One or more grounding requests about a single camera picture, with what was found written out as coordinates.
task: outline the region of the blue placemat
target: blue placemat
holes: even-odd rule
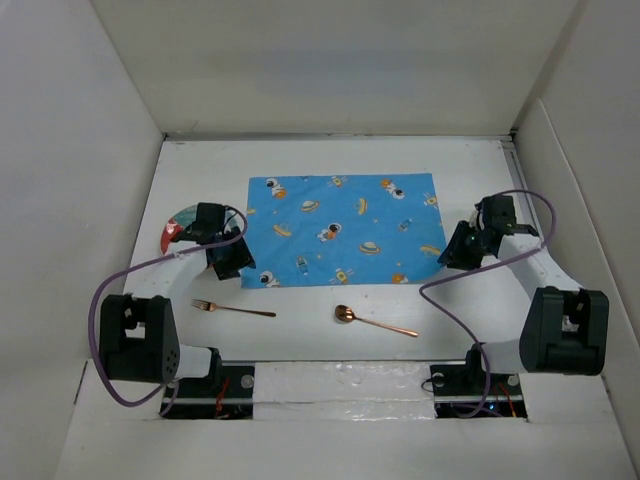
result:
[[[418,283],[445,237],[431,174],[251,178],[245,288]]]

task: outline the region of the purple cable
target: purple cable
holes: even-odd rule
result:
[[[549,208],[549,212],[551,213],[551,226],[549,227],[549,233],[544,238],[544,240],[542,240],[542,242],[540,242],[540,245],[538,247],[536,247],[536,248],[533,248],[533,249],[529,250],[528,252],[520,253],[520,254],[518,254],[518,255],[516,255],[514,257],[508,258],[506,260],[502,260],[502,261],[500,261],[498,263],[494,263],[493,265],[487,265],[486,267],[481,267],[481,268],[478,268],[476,270],[470,270],[468,272],[458,273],[458,274],[453,275],[451,277],[447,277],[447,278],[443,278],[443,279],[440,279],[440,280],[435,280],[433,282],[425,283],[422,287],[420,287],[420,290],[419,290],[420,296],[422,296],[422,298],[424,298],[431,305],[433,305],[438,310],[440,310],[442,313],[444,313],[449,318],[451,318],[465,332],[467,332],[467,334],[473,340],[473,343],[478,346],[478,349],[480,350],[480,355],[482,355],[482,360],[484,360],[485,383],[484,383],[484,390],[482,392],[482,398],[480,399],[480,403],[478,403],[478,405],[474,408],[474,410],[472,412],[460,415],[461,418],[471,418],[471,417],[477,415],[478,412],[482,411],[482,409],[484,407],[484,404],[487,401],[487,397],[489,396],[489,391],[491,390],[491,367],[489,365],[489,357],[487,356],[486,352],[482,348],[482,344],[480,343],[480,340],[478,340],[478,337],[476,337],[476,335],[471,331],[471,329],[469,327],[467,327],[467,325],[462,320],[460,320],[455,314],[453,314],[452,312],[447,310],[445,307],[440,305],[435,300],[429,298],[427,296],[427,294],[424,293],[424,291],[427,288],[435,287],[437,285],[443,285],[445,283],[453,282],[454,280],[460,280],[460,279],[465,278],[465,277],[470,277],[471,275],[477,275],[479,273],[488,272],[490,270],[495,270],[496,268],[504,267],[506,265],[510,265],[512,263],[519,262],[520,260],[524,260],[525,258],[531,257],[531,256],[535,255],[536,253],[538,253],[539,251],[541,251],[544,248],[546,248],[546,246],[549,244],[549,242],[551,241],[551,239],[553,238],[553,236],[556,233],[556,221],[557,221],[556,209],[553,207],[551,202],[546,197],[544,197],[543,195],[541,195],[539,193],[536,193],[536,192],[532,192],[530,190],[525,190],[525,189],[522,189],[522,188],[514,188],[512,190],[505,190],[504,192],[495,193],[492,196],[505,195],[507,193],[525,193],[527,195],[531,195],[532,197],[536,197],[536,198],[539,198],[540,200],[542,200],[544,202],[544,204]]]
[[[462,407],[462,408],[468,408],[469,410],[474,410],[477,407],[475,405],[472,405],[470,403],[452,403],[451,404],[451,408],[453,409],[453,411],[456,413],[456,415],[459,415],[458,412],[456,412],[456,407]],[[480,408],[479,410],[480,412],[484,412],[488,415],[494,416],[494,417],[500,417],[500,418],[505,418],[503,415],[500,415],[498,412],[494,411],[494,410],[489,410],[488,408]]]
[[[134,265],[132,267],[126,268],[124,270],[121,270],[119,272],[114,273],[113,275],[107,277],[96,289],[96,292],[93,294],[93,298],[91,299],[91,304],[89,306],[89,321],[88,321],[88,330],[89,330],[89,351],[91,352],[91,358],[93,359],[93,363],[96,365],[96,371],[98,372],[98,376],[100,377],[100,380],[102,380],[102,384],[104,385],[104,388],[107,389],[107,392],[109,392],[109,395],[111,395],[113,397],[113,399],[118,402],[120,405],[124,406],[124,407],[138,407],[140,405],[142,405],[143,403],[148,402],[151,398],[153,398],[160,390],[162,390],[162,388],[164,387],[164,385],[159,385],[157,388],[155,388],[154,390],[152,390],[148,395],[146,395],[145,397],[139,399],[139,400],[134,400],[134,401],[130,401],[130,400],[126,400],[124,398],[122,398],[120,396],[120,394],[116,391],[116,389],[113,387],[113,385],[111,384],[111,381],[109,380],[109,377],[107,377],[107,372],[104,370],[104,366],[102,365],[102,363],[100,362],[100,353],[98,350],[98,341],[96,340],[96,311],[98,310],[98,302],[100,301],[100,296],[102,295],[102,292],[104,292],[104,289],[107,288],[107,286],[113,282],[114,280],[117,280],[120,277],[124,277],[125,275],[129,275],[130,273],[136,272],[138,270],[142,270],[143,268],[146,267],[150,267],[151,265],[156,265],[158,263],[162,263],[162,262],[166,262],[168,260],[172,260],[174,258],[176,258],[176,256],[178,255],[187,255],[189,253],[194,253],[194,252],[199,252],[201,250],[206,250],[209,248],[221,248],[221,247],[226,247],[229,246],[235,242],[237,242],[238,240],[240,240],[242,237],[244,237],[245,233],[247,233],[247,229],[249,228],[249,224],[247,222],[247,217],[245,217],[242,212],[240,212],[240,210],[238,210],[237,208],[234,207],[229,207],[231,210],[233,210],[234,212],[236,212],[236,214],[238,216],[240,216],[240,218],[242,218],[242,222],[244,223],[243,227],[242,227],[242,231],[240,232],[239,235],[233,237],[230,240],[225,240],[224,242],[220,242],[220,243],[211,243],[209,245],[198,245],[197,247],[190,247],[190,248],[186,248],[184,250],[180,250],[179,252],[175,252],[175,253],[170,253],[168,255],[164,255],[162,257],[158,257],[158,258],[154,258],[152,260],[147,260],[146,262],[142,262],[139,263],[138,265]],[[177,396],[177,385],[176,388],[174,389],[174,395]],[[173,400],[172,399],[169,403],[168,408],[171,408],[171,405],[173,405]]]
[[[167,406],[164,407],[164,409],[158,414],[161,417],[164,417],[167,413],[169,413],[169,410],[171,410],[171,407],[173,407],[173,404],[176,401],[176,398],[178,398],[178,388],[180,387],[180,381],[179,380],[174,380],[173,381],[173,394],[171,395],[171,398],[169,399],[169,403],[167,403]]]

